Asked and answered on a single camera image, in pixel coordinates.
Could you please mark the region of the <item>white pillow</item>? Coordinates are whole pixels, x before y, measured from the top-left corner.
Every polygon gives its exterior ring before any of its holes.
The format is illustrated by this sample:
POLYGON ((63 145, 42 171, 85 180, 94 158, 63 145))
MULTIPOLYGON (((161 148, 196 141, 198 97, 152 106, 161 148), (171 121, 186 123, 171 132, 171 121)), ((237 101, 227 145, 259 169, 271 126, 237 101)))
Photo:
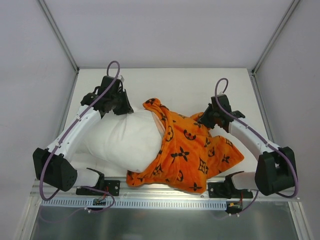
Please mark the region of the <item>white pillow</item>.
POLYGON ((108 113, 88 130, 76 153, 142 173, 156 159, 164 136, 164 124, 149 110, 123 115, 108 113))

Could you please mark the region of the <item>orange black patterned pillowcase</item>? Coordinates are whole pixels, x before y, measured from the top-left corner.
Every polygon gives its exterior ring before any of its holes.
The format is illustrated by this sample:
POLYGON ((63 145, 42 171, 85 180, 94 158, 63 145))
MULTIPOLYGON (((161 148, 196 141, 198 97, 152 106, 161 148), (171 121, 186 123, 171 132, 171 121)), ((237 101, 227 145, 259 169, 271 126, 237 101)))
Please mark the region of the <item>orange black patterned pillowcase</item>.
POLYGON ((185 192, 202 194, 207 180, 244 160, 244 155, 227 138, 212 136, 198 119, 202 112, 190 117, 169 110, 157 98, 143 107, 155 114, 164 127, 161 148, 156 158, 141 173, 128 171, 130 187, 143 184, 167 184, 185 192))

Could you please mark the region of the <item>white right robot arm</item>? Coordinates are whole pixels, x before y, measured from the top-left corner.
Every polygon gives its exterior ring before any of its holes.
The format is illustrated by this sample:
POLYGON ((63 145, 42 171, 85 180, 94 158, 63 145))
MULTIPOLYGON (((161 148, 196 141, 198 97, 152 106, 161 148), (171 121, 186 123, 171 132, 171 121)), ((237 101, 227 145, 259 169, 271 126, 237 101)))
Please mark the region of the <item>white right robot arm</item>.
POLYGON ((288 199, 297 196, 299 183, 293 150, 264 138, 243 113, 231 109, 225 94, 211 97, 211 103, 198 121, 211 129, 215 126, 224 129, 257 160, 255 171, 226 176, 224 192, 228 197, 234 198, 244 189, 259 191, 264 196, 277 194, 288 199))

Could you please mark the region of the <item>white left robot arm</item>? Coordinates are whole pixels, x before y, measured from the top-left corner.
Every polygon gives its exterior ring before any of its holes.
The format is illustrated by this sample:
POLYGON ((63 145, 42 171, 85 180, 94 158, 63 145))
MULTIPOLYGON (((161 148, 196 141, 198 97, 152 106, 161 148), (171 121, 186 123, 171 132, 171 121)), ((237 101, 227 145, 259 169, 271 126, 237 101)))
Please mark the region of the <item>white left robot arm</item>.
POLYGON ((102 120, 105 114, 133 113, 123 78, 105 75, 93 92, 86 94, 80 107, 66 129, 46 148, 37 148, 32 155, 39 186, 48 184, 59 191, 67 192, 73 187, 88 189, 99 195, 105 188, 104 174, 91 169, 75 169, 70 161, 85 134, 102 120))

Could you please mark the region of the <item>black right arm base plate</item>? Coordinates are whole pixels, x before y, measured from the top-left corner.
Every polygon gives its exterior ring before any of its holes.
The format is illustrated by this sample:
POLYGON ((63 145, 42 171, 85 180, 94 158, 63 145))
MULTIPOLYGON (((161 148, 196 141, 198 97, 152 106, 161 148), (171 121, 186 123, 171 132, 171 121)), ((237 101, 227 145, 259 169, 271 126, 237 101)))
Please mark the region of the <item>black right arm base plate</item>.
POLYGON ((224 199, 252 199, 253 193, 247 189, 236 189, 224 182, 209 182, 207 184, 208 195, 210 198, 224 199))

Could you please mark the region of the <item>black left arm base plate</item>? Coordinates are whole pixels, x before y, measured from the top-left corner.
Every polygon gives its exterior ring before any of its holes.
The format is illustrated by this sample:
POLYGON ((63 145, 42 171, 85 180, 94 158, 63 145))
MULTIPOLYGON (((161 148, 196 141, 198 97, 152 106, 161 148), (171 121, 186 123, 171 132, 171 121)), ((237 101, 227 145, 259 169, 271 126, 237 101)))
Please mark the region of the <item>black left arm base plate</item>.
POLYGON ((93 189, 99 191, 80 187, 76 190, 75 194, 78 196, 102 196, 105 194, 104 192, 108 192, 117 197, 120 192, 120 183, 119 180, 102 179, 93 187, 93 189))

